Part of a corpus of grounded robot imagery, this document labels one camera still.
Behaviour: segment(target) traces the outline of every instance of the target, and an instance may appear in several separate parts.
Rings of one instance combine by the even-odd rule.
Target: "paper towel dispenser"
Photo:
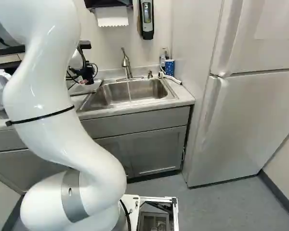
[[[112,6],[133,6],[132,0],[84,0],[88,9]]]

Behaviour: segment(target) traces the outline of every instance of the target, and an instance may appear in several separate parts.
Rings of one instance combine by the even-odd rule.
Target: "blue cup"
[[[165,72],[168,76],[174,76],[174,59],[165,60]]]

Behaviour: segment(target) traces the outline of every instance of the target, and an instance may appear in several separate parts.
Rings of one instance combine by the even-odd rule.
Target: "cabinet handle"
[[[140,172],[139,174],[147,174],[147,173],[153,173],[153,172],[160,172],[160,171],[163,171],[163,170],[171,170],[171,169],[174,169],[174,168],[177,168],[177,167],[176,167],[176,166],[173,166],[173,167],[164,167],[164,168],[160,168],[160,169],[156,169],[156,170],[150,170],[150,171]]]

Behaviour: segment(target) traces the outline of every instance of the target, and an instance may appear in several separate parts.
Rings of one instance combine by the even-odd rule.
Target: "gray cabinet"
[[[0,180],[21,193],[68,167],[43,160],[30,150],[0,152]]]
[[[103,139],[96,139],[99,145],[109,151],[115,158],[117,158],[124,167],[127,178],[134,176],[131,167],[131,162],[127,154],[127,146],[124,136],[110,137]]]
[[[136,177],[181,167],[186,127],[127,135],[128,155]]]
[[[180,169],[186,126],[95,140],[124,166],[129,178]]]
[[[189,106],[169,108],[88,119],[82,125],[133,178],[180,169],[189,111]],[[34,155],[14,129],[0,131],[0,180],[17,192],[67,169]]]

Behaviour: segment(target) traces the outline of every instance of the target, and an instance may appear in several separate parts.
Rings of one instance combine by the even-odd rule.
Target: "metal frame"
[[[173,209],[173,229],[174,231],[179,231],[179,207],[178,198],[176,197],[147,197],[141,196],[140,203],[144,202],[160,202],[160,203],[170,203]]]

